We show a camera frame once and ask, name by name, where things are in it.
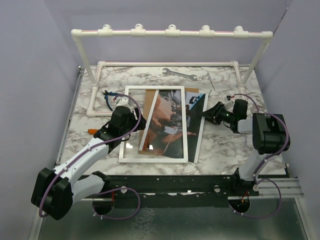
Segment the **brown frame backing board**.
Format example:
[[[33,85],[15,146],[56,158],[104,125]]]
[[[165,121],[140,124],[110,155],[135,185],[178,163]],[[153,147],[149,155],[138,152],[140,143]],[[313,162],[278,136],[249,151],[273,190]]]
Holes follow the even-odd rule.
[[[148,89],[145,91],[144,107],[142,115],[145,119],[148,118],[151,106],[154,100],[156,91]],[[171,102],[172,111],[176,114],[181,114],[181,93],[180,90],[159,90],[158,92],[162,98]]]

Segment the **printed photo with mat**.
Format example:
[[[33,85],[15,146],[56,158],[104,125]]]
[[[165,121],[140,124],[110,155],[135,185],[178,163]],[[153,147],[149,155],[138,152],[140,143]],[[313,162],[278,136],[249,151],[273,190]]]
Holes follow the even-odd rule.
[[[150,122],[140,134],[139,154],[182,159],[184,157],[182,109],[185,108],[188,161],[198,162],[204,129],[201,113],[207,107],[208,97],[195,88],[188,88],[184,95],[185,104],[182,104],[180,91],[181,114],[176,114],[172,111],[171,102],[162,98],[159,90],[155,91],[147,117],[150,118]]]

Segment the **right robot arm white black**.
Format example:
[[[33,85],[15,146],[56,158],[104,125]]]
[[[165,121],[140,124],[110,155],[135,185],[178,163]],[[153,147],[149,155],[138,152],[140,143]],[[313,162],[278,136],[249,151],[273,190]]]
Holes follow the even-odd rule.
[[[230,191],[236,196],[247,191],[247,182],[257,179],[268,159],[287,151],[291,144],[283,115],[253,113],[252,117],[248,118],[247,110],[248,102],[236,99],[232,111],[228,111],[219,101],[201,114],[211,124],[227,123],[234,134],[252,135],[253,150],[245,163],[235,172],[238,178],[229,184]]]

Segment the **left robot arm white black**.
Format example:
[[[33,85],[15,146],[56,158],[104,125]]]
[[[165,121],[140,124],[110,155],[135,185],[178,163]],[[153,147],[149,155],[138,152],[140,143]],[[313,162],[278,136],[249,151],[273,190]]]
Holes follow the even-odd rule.
[[[146,120],[139,107],[117,106],[110,121],[98,129],[89,143],[71,159],[54,169],[43,168],[37,175],[31,203],[41,218],[62,219],[72,205],[91,195],[106,197],[110,178],[100,171],[83,174],[106,157],[131,133],[144,130]]]

